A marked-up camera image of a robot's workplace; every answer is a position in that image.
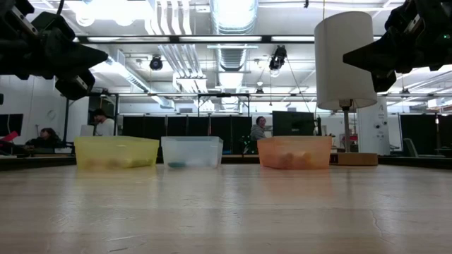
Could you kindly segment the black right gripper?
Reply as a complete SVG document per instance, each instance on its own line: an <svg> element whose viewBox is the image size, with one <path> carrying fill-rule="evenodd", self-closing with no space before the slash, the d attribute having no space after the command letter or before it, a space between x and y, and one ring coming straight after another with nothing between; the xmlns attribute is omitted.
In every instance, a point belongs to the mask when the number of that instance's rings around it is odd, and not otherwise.
<svg viewBox="0 0 452 254"><path fill-rule="evenodd" d="M385 29L379 40L343 55L345 64L371 72L376 92L389 90L397 73L452 64L452 0L405 0Z"/></svg>

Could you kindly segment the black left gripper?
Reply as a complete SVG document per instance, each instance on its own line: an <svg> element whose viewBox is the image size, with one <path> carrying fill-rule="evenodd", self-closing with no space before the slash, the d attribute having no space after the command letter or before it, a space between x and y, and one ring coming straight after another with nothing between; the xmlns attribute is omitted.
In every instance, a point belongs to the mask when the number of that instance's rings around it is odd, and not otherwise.
<svg viewBox="0 0 452 254"><path fill-rule="evenodd" d="M0 75L74 78L107 60L106 52L74 42L64 3L29 21L35 11L29 0L0 0Z"/></svg>

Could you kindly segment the clear plastic bin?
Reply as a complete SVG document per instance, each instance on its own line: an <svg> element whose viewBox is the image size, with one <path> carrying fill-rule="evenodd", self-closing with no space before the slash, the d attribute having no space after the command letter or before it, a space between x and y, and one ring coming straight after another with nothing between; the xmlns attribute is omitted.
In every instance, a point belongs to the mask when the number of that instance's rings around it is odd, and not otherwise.
<svg viewBox="0 0 452 254"><path fill-rule="evenodd" d="M169 162L185 162L186 167L217 168L222 159L223 140L215 136L162 137L162 156Z"/></svg>

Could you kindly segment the white shade table lamp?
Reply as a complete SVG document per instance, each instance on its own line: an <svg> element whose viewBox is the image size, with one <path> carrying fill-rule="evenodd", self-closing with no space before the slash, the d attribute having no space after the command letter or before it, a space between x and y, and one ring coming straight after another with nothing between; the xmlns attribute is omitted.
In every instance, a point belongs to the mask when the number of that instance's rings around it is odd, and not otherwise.
<svg viewBox="0 0 452 254"><path fill-rule="evenodd" d="M368 13L348 11L323 19L314 29L316 106L343 112L345 151L331 155L331 164L372 167L375 153L350 150L350 117L353 109L373 106L377 95L369 71L346 63L344 57L374 41L372 19Z"/></svg>

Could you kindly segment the person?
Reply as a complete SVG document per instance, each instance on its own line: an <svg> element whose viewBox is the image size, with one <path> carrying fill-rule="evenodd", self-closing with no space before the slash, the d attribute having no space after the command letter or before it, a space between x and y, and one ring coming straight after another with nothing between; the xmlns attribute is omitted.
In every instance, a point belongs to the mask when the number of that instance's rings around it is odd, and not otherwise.
<svg viewBox="0 0 452 254"><path fill-rule="evenodd" d="M26 142L25 146L32 148L54 149L63 147L64 144L53 128L43 128L37 138Z"/></svg>
<svg viewBox="0 0 452 254"><path fill-rule="evenodd" d="M250 138L252 141L257 141L266 138L266 118L259 116L256 123L251 127Z"/></svg>
<svg viewBox="0 0 452 254"><path fill-rule="evenodd" d="M96 136L113 136L114 135L114 120L107 117L102 109L96 109L93 112L96 123L94 135Z"/></svg>

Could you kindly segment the white column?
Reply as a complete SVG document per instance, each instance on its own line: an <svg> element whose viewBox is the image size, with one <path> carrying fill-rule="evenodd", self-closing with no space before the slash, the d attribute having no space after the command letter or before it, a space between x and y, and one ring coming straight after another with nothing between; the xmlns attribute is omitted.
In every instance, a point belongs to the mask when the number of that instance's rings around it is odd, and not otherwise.
<svg viewBox="0 0 452 254"><path fill-rule="evenodd" d="M357 110L359 152L390 155L388 110L385 97Z"/></svg>

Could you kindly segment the black partition panels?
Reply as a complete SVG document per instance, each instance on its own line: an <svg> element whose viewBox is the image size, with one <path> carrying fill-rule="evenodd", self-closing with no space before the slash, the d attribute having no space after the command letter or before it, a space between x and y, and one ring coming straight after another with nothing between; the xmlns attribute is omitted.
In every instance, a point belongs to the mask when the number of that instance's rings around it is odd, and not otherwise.
<svg viewBox="0 0 452 254"><path fill-rule="evenodd" d="M452 158L452 114L408 114L400 117L402 140L410 138L418 153Z"/></svg>
<svg viewBox="0 0 452 254"><path fill-rule="evenodd" d="M159 140L164 136L215 136L223 140L225 155L239 155L251 131L246 116L125 116L121 134Z"/></svg>

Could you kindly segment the black monitor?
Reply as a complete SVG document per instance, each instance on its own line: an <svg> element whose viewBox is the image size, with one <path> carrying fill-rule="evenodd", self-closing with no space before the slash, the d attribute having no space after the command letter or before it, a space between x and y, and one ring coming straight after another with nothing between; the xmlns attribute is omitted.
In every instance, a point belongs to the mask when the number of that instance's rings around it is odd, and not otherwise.
<svg viewBox="0 0 452 254"><path fill-rule="evenodd" d="M273 111L273 136L314 135L314 115L308 112Z"/></svg>
<svg viewBox="0 0 452 254"><path fill-rule="evenodd" d="M22 126L22 114L0 114L0 137L7 136L12 132L21 135Z"/></svg>

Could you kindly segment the black overhead beam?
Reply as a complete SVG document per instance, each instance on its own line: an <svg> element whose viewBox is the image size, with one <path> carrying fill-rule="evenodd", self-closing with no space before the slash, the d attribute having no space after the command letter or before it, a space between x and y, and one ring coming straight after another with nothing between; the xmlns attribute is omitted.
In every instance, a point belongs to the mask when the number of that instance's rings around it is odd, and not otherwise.
<svg viewBox="0 0 452 254"><path fill-rule="evenodd" d="M81 44L313 44L310 35L76 35Z"/></svg>

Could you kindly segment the yellow translucent plastic bin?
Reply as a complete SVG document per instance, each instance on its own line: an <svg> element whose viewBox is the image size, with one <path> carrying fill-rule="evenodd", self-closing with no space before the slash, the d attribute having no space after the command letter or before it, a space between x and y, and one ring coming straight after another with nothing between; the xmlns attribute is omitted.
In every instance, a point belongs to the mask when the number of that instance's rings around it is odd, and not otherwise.
<svg viewBox="0 0 452 254"><path fill-rule="evenodd" d="M130 136L86 136L74 140L80 170L153 167L159 140Z"/></svg>

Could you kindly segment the grey office chair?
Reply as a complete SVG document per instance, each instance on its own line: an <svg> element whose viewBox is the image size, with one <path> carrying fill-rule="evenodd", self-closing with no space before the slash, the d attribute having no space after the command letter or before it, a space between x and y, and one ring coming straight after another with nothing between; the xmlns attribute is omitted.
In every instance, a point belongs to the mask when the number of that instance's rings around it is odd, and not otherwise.
<svg viewBox="0 0 452 254"><path fill-rule="evenodd" d="M444 158L443 155L423 155L419 154L413 141L410 138L403 139L403 149L410 157L430 157L430 158Z"/></svg>

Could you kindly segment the red white object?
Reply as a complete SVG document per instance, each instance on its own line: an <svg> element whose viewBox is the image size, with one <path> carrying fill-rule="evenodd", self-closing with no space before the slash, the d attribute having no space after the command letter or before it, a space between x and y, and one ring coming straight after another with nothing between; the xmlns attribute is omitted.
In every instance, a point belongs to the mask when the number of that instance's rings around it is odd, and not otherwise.
<svg viewBox="0 0 452 254"><path fill-rule="evenodd" d="M16 131L13 131L12 133L9 133L8 135L0 138L0 145L3 145L4 143L12 143L15 138L18 137L18 133Z"/></svg>

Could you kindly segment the orange translucent plastic bin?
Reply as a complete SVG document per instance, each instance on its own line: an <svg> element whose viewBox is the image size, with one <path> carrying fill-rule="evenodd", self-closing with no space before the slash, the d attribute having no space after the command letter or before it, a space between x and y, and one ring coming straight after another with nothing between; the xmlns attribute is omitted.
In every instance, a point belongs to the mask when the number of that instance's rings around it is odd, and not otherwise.
<svg viewBox="0 0 452 254"><path fill-rule="evenodd" d="M259 162L273 169L327 169L330 136L275 136L257 141Z"/></svg>

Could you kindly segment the black background frame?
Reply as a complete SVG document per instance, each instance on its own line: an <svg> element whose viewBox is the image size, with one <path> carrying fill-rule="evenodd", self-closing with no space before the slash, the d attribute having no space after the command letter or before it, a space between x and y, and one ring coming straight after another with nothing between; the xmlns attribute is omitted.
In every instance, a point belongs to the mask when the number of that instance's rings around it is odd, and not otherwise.
<svg viewBox="0 0 452 254"><path fill-rule="evenodd" d="M115 135L118 134L118 120L121 115L137 115L137 116L157 116L163 115L168 116L185 116L186 118L190 116L207 116L209 119L211 116L220 115L242 115L241 112L222 112L222 111L201 111L207 101L212 99L224 99L233 98L238 99L238 105L245 103L246 107L250 107L251 95L247 93L108 93L108 92L91 92L85 95L86 97L98 97L100 100L102 98L108 99L113 104L113 113L108 114L107 117L112 117L114 119L114 131ZM145 100L144 104L146 107L143 111L133 113L130 110L121 112L121 99L134 99L143 98Z"/></svg>

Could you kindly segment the black aluminium table frame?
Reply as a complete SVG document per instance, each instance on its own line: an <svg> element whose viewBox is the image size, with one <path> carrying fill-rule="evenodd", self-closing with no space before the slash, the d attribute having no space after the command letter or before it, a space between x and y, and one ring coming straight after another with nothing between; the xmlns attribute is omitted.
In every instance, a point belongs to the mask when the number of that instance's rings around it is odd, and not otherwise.
<svg viewBox="0 0 452 254"><path fill-rule="evenodd" d="M0 157L0 170L31 169L42 167L71 166L76 164L75 157L66 155L57 157L27 157L12 158ZM334 166L376 166L391 165L404 167L424 167L432 169L452 169L452 158L442 157L392 157L369 155L347 155L345 153L333 153L330 165Z"/></svg>

